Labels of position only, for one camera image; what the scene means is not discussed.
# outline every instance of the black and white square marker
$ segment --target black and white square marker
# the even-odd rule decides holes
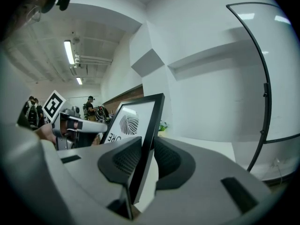
[[[44,110],[49,115],[49,119],[54,118],[56,112],[60,109],[63,101],[55,92],[48,98],[48,101],[44,105]]]

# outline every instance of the framed poster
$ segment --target framed poster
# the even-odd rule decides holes
[[[120,103],[100,144],[142,137],[142,157],[135,168],[129,191],[131,203],[139,202],[152,160],[153,137],[158,135],[165,96],[163,93]]]

